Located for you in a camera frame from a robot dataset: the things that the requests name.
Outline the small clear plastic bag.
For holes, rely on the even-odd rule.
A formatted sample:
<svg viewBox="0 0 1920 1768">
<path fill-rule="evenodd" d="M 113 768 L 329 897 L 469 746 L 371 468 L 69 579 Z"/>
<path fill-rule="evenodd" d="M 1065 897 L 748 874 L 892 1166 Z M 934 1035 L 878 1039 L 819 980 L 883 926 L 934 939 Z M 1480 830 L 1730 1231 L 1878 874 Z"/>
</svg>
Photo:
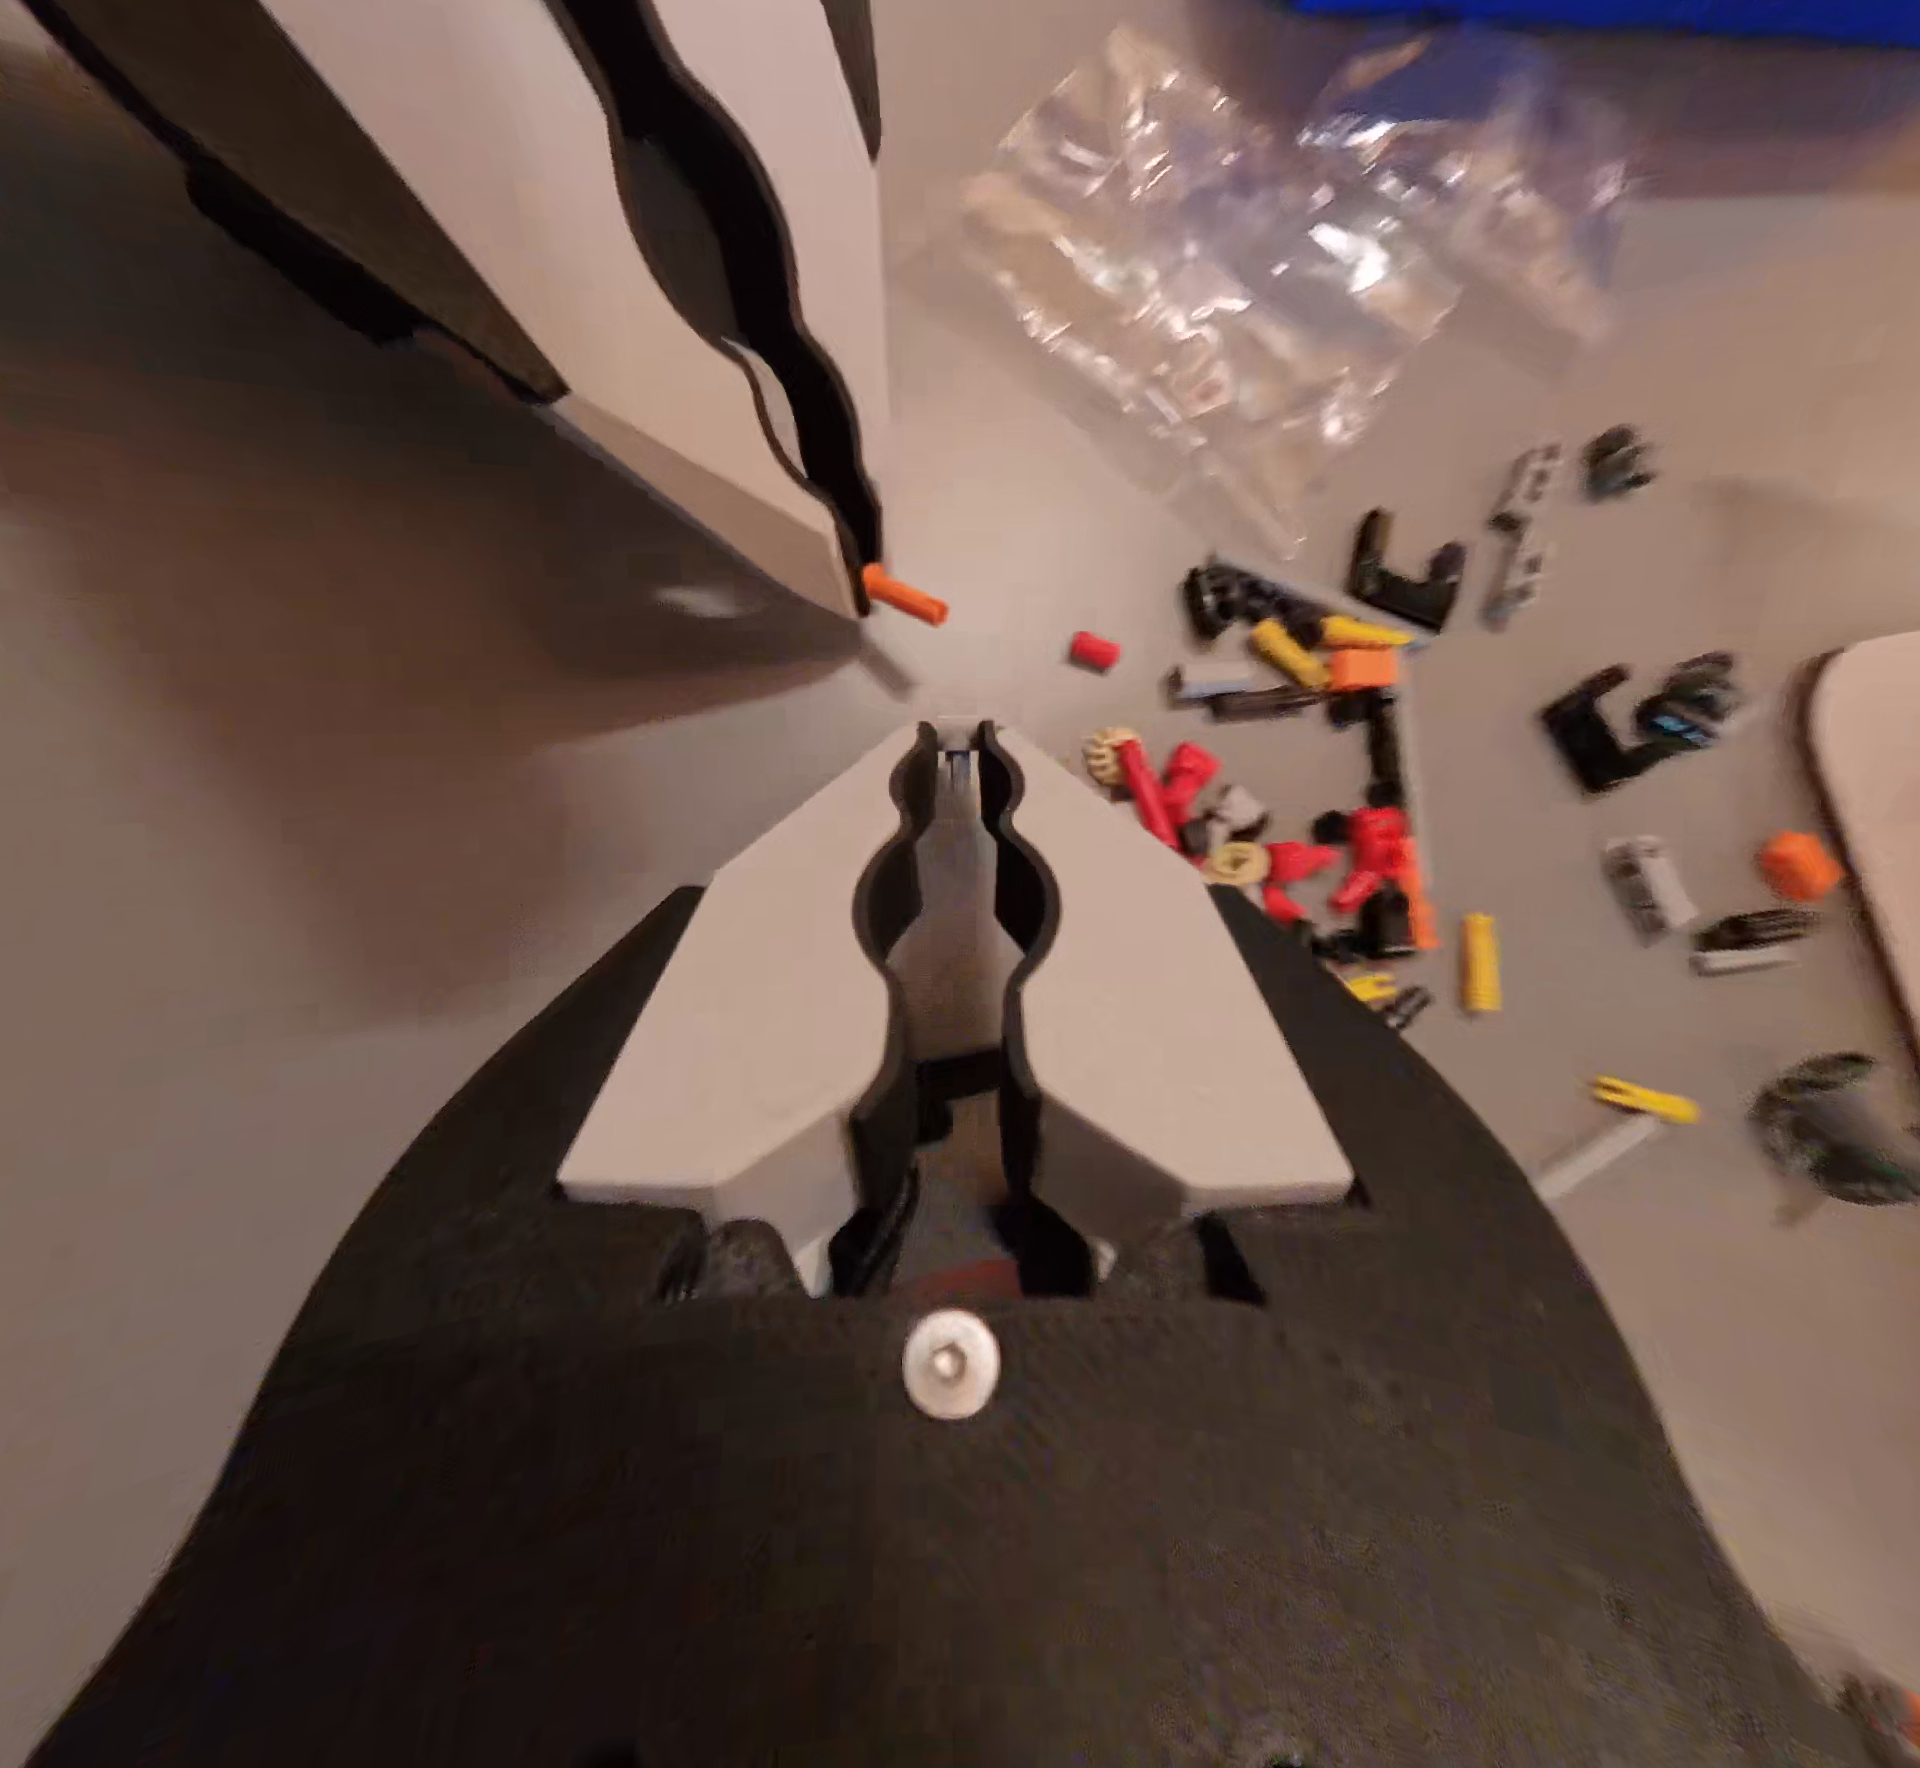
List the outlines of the small clear plastic bag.
<svg viewBox="0 0 1920 1768">
<path fill-rule="evenodd" d="M 1391 29 L 1342 61 L 1294 138 L 1551 332 L 1595 344 L 1610 328 L 1630 127 L 1542 43 Z"/>
</svg>

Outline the pale round board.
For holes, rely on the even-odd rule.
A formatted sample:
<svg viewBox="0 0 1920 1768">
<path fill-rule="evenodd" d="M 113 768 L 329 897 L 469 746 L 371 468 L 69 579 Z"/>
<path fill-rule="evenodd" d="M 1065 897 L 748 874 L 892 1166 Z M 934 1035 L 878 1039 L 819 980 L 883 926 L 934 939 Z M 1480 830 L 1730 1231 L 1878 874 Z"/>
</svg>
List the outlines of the pale round board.
<svg viewBox="0 0 1920 1768">
<path fill-rule="evenodd" d="M 1804 746 L 1909 1057 L 1918 1059 L 1915 627 L 1822 658 L 1804 698 Z"/>
</svg>

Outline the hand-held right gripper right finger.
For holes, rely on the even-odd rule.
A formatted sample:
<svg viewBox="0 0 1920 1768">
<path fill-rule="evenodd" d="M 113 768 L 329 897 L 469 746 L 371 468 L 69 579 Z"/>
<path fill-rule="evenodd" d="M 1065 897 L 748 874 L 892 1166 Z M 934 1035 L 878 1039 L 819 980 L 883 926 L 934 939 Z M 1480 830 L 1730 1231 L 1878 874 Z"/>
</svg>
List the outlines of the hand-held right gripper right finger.
<svg viewBox="0 0 1920 1768">
<path fill-rule="evenodd" d="M 1020 729 L 975 726 L 990 1221 L 1020 1297 L 1093 1297 L 1167 1230 L 1334 1211 L 1358 1168 L 1237 939 L 1258 916 Z"/>
</svg>

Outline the grey lego axle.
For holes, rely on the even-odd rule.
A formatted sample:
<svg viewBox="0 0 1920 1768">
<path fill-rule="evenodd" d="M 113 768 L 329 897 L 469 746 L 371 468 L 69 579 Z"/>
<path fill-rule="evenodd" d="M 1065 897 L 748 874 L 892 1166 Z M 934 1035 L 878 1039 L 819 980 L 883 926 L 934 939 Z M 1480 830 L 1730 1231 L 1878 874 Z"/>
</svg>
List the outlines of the grey lego axle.
<svg viewBox="0 0 1920 1768">
<path fill-rule="evenodd" d="M 1618 1121 L 1588 1134 L 1573 1151 L 1561 1153 L 1536 1170 L 1533 1177 L 1534 1191 L 1546 1202 L 1564 1201 L 1574 1188 L 1599 1177 L 1607 1168 L 1643 1148 L 1665 1128 L 1666 1123 L 1662 1119 L 1645 1111 L 1620 1114 Z"/>
</svg>

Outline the black lego frame piece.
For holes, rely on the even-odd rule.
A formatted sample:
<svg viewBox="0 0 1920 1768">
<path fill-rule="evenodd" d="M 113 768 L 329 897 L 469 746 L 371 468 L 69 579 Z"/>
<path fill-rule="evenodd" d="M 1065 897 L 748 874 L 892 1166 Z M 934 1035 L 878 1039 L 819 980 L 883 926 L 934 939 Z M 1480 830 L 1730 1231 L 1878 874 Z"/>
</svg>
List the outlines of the black lego frame piece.
<svg viewBox="0 0 1920 1768">
<path fill-rule="evenodd" d="M 1443 633 L 1459 603 L 1469 545 L 1445 543 L 1431 552 L 1422 574 L 1413 579 L 1391 565 L 1391 535 L 1394 514 L 1387 506 L 1373 506 L 1358 525 L 1346 576 L 1348 595 L 1422 634 Z"/>
<path fill-rule="evenodd" d="M 1536 713 L 1561 768 L 1585 800 L 1618 791 L 1658 764 L 1691 752 L 1685 740 L 1662 736 L 1639 736 L 1630 742 L 1620 738 L 1601 705 L 1627 685 L 1630 672 L 1629 664 L 1609 664 Z"/>
</svg>

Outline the pile of mixed lego pieces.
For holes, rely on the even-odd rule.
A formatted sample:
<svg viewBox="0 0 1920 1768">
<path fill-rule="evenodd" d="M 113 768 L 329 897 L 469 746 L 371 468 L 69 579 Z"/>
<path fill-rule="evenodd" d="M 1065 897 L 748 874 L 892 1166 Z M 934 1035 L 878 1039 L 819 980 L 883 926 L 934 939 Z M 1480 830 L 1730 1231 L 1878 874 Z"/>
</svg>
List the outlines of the pile of mixed lego pieces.
<svg viewBox="0 0 1920 1768">
<path fill-rule="evenodd" d="M 1083 736 L 1085 781 L 1205 884 L 1306 944 L 1391 1032 L 1409 1032 L 1434 1005 L 1413 974 L 1437 950 L 1405 750 L 1405 677 L 1431 630 L 1380 600 L 1315 595 L 1219 554 L 1183 579 L 1183 615 L 1191 650 L 1167 672 L 1164 703 L 1213 729 L 1352 733 L 1358 799 L 1292 835 L 1205 740 L 1187 736 L 1158 757 L 1122 724 Z"/>
</svg>

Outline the black lego connector blue pin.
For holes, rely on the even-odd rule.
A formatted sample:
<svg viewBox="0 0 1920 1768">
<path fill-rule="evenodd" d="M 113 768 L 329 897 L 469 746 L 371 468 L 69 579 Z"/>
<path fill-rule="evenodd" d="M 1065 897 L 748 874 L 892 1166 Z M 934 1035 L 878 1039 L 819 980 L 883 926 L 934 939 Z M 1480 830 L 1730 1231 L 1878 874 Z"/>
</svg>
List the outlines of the black lego connector blue pin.
<svg viewBox="0 0 1920 1768">
<path fill-rule="evenodd" d="M 1721 745 L 1746 718 L 1738 654 L 1709 650 L 1676 664 L 1632 713 L 1639 740 L 1666 752 Z"/>
</svg>

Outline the black and white lego piece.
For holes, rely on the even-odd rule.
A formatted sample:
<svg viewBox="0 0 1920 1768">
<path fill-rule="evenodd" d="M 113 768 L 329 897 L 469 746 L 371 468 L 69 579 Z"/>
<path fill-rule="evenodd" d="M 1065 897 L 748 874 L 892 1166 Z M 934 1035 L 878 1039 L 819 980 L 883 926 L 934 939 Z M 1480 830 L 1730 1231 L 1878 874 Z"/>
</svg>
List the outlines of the black and white lego piece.
<svg viewBox="0 0 1920 1768">
<path fill-rule="evenodd" d="M 1820 916 L 1804 906 L 1731 913 L 1700 926 L 1691 937 L 1690 967 L 1695 976 L 1741 976 L 1792 965 L 1816 934 Z"/>
</svg>

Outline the black lego tyre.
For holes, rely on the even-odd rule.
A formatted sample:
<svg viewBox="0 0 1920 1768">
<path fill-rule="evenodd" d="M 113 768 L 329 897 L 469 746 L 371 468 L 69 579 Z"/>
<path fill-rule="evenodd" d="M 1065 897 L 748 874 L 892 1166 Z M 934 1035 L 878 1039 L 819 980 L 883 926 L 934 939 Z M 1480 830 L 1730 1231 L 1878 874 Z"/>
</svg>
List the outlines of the black lego tyre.
<svg viewBox="0 0 1920 1768">
<path fill-rule="evenodd" d="M 1850 1206 L 1918 1204 L 1915 1159 L 1895 1156 L 1872 1113 L 1880 1072 L 1863 1053 L 1826 1053 L 1778 1072 L 1747 1119 L 1764 1153 L 1820 1197 Z"/>
</svg>

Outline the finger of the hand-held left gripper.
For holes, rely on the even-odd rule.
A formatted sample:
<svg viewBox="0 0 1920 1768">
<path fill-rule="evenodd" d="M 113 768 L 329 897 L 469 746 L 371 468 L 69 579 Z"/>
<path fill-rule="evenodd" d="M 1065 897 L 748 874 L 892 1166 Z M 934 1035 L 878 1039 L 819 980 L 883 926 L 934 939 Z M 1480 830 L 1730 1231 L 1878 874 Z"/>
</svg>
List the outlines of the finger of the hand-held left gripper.
<svg viewBox="0 0 1920 1768">
<path fill-rule="evenodd" d="M 890 439 L 878 164 L 823 0 L 640 0 L 669 148 L 702 206 L 736 344 L 781 385 L 804 479 L 856 569 L 883 560 Z"/>
<path fill-rule="evenodd" d="M 863 612 L 851 543 L 745 364 L 634 238 L 611 121 L 540 0 L 257 0 L 557 369 L 545 415 L 795 597 Z"/>
</svg>

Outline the light grey lego block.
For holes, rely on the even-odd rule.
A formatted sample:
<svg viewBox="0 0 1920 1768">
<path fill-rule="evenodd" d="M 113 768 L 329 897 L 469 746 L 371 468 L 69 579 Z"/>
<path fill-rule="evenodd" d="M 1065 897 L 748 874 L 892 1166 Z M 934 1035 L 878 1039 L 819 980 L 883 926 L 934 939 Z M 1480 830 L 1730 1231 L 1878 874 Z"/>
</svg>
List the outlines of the light grey lego block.
<svg viewBox="0 0 1920 1768">
<path fill-rule="evenodd" d="M 1697 903 L 1665 839 L 1645 835 L 1610 839 L 1601 848 L 1601 871 L 1645 943 L 1682 936 L 1697 919 Z"/>
</svg>

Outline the large clear plastic bag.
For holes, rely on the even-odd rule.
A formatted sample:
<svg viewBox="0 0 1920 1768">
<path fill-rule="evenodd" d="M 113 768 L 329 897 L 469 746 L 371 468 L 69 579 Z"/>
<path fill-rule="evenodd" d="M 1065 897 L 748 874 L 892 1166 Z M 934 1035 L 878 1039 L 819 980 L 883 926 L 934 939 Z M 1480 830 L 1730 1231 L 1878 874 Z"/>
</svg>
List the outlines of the large clear plastic bag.
<svg viewBox="0 0 1920 1768">
<path fill-rule="evenodd" d="M 1134 26 L 1012 123 L 952 219 L 955 261 L 1124 468 L 1275 560 L 1460 302 L 1394 202 Z"/>
</svg>

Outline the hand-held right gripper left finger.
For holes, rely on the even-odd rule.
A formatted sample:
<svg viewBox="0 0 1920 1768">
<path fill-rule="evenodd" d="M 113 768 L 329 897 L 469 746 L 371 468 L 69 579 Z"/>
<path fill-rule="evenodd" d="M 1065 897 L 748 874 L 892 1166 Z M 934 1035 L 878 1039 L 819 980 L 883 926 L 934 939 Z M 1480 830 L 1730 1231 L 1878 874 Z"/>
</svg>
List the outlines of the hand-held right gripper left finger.
<svg viewBox="0 0 1920 1768">
<path fill-rule="evenodd" d="M 758 1222 L 806 1291 L 853 1285 L 831 1250 L 916 1161 L 890 957 L 939 779 L 938 729 L 900 729 L 712 876 L 558 1164 L 565 1201 Z"/>
</svg>

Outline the orange lego block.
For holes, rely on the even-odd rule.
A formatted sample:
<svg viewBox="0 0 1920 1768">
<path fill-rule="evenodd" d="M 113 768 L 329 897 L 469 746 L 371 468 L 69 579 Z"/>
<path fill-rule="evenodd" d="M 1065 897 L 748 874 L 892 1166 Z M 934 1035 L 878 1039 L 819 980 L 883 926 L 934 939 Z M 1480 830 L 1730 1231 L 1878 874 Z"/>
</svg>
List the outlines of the orange lego block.
<svg viewBox="0 0 1920 1768">
<path fill-rule="evenodd" d="M 1798 906 L 1823 901 L 1847 876 L 1828 843 L 1798 828 L 1767 836 L 1756 848 L 1755 866 L 1772 894 Z"/>
</svg>

